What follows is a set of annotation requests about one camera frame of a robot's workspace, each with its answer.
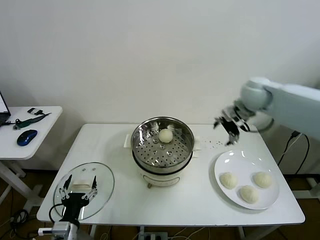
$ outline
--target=steamed bun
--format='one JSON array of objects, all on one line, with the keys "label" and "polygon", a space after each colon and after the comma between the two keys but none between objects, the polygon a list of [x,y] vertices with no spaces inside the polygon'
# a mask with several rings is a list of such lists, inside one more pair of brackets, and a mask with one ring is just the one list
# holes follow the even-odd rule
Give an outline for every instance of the steamed bun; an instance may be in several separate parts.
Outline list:
[{"label": "steamed bun", "polygon": [[159,132],[159,140],[165,144],[170,143],[173,138],[174,135],[170,129],[162,129]]},{"label": "steamed bun", "polygon": [[238,184],[237,176],[231,172],[225,172],[220,176],[220,182],[227,189],[233,189]]},{"label": "steamed bun", "polygon": [[259,193],[253,186],[243,186],[240,189],[240,195],[249,204],[254,204],[259,200]]},{"label": "steamed bun", "polygon": [[255,174],[253,176],[253,180],[255,184],[264,189],[270,187],[272,184],[272,177],[270,176],[270,174],[262,171]]}]

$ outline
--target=laptop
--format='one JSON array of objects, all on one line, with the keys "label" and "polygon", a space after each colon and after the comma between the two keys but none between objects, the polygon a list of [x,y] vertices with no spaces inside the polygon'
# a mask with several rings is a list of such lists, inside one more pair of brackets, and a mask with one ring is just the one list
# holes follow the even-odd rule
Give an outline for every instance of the laptop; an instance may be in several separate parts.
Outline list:
[{"label": "laptop", "polygon": [[5,123],[10,116],[11,113],[9,111],[9,108],[5,102],[4,97],[2,96],[2,93],[0,92],[0,126]]}]

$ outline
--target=white plate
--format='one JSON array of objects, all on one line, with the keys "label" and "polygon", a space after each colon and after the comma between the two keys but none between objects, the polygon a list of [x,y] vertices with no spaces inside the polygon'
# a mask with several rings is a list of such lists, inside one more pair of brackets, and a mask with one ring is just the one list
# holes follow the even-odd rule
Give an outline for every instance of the white plate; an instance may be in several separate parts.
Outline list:
[{"label": "white plate", "polygon": [[[233,173],[237,176],[238,184],[234,189],[227,189],[220,182],[223,173]],[[272,176],[272,185],[261,188],[255,184],[253,176],[258,172],[266,172]],[[273,172],[265,166],[263,159],[248,151],[232,150],[221,154],[214,165],[215,179],[224,194],[247,209],[267,209],[274,204],[279,196],[279,186]],[[247,203],[240,196],[240,188],[249,185],[255,187],[259,192],[259,200],[256,203]]]}]

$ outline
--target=glass lid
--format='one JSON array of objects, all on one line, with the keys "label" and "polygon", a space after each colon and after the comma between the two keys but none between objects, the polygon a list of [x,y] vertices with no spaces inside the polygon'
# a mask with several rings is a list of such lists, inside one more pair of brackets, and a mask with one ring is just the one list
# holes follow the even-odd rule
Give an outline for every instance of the glass lid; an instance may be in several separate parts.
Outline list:
[{"label": "glass lid", "polygon": [[[99,212],[109,201],[115,187],[115,178],[111,169],[100,162],[89,162],[70,170],[58,183],[53,195],[53,204],[61,204],[66,193],[89,193],[96,181],[97,192],[87,206],[82,207],[78,220],[87,219]],[[62,217],[65,212],[63,205],[55,207]]]}]

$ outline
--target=black cable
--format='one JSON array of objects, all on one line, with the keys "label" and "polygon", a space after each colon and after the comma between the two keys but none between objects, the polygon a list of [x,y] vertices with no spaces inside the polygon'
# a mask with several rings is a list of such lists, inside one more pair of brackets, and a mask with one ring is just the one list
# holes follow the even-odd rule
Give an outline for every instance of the black cable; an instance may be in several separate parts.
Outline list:
[{"label": "black cable", "polygon": [[288,141],[286,142],[285,149],[283,150],[283,153],[282,153],[282,156],[281,156],[281,158],[280,158],[280,161],[278,162],[278,166],[280,165],[280,163],[281,163],[282,160],[284,159],[285,152],[287,151],[288,146],[289,146],[289,143],[290,143],[290,141],[291,141],[293,138],[294,138],[294,136],[291,135],[291,136],[289,137]]},{"label": "black cable", "polygon": [[298,170],[295,172],[295,175],[298,174],[298,172],[300,171],[302,165],[305,163],[305,161],[306,161],[306,159],[307,159],[307,156],[308,156],[308,153],[309,153],[309,149],[310,149],[309,138],[308,138],[307,135],[305,135],[305,134],[303,134],[303,136],[305,136],[305,139],[306,139],[306,141],[307,141],[307,143],[308,143],[308,147],[307,147],[307,149],[306,149],[306,153],[305,153],[304,159],[303,159],[302,163],[300,164]]},{"label": "black cable", "polygon": [[10,222],[10,227],[14,231],[15,235],[20,239],[29,240],[29,239],[33,239],[38,236],[37,232],[28,232],[28,236],[30,236],[31,233],[35,234],[32,237],[24,237],[24,236],[21,236],[17,232],[17,229],[19,227],[21,227],[21,225],[25,224],[26,222],[29,222],[29,221],[36,219],[36,218],[33,218],[33,219],[28,219],[28,218],[29,218],[29,213],[24,209],[21,209],[21,210],[15,212],[12,216],[12,220]]},{"label": "black cable", "polygon": [[8,231],[6,231],[2,236],[0,236],[0,240],[3,239],[4,236],[5,236],[6,234],[8,234],[10,231],[11,231],[11,228],[10,228]]},{"label": "black cable", "polygon": [[63,205],[63,203],[55,204],[55,205],[53,205],[53,206],[50,208],[50,210],[49,210],[49,218],[50,218],[50,220],[51,220],[51,222],[52,222],[53,224],[55,223],[55,221],[53,220],[53,218],[52,218],[52,216],[51,216],[51,212],[52,212],[52,210],[53,210],[55,207],[58,207],[58,206],[61,206],[61,205]]},{"label": "black cable", "polygon": [[239,120],[243,121],[243,124],[246,126],[247,129],[245,129],[242,126],[240,128],[243,131],[248,132],[248,133],[263,133],[263,132],[269,130],[275,123],[275,120],[272,118],[271,121],[268,123],[268,125],[265,128],[257,129],[257,130],[250,130],[250,127],[248,126],[247,122],[245,120],[243,120],[242,117],[239,115],[237,107],[235,107],[233,110],[234,110],[235,115],[239,118]]},{"label": "black cable", "polygon": [[280,233],[280,235],[285,239],[285,240],[289,240],[286,235],[284,235],[284,233],[279,229],[277,228],[278,232]]}]

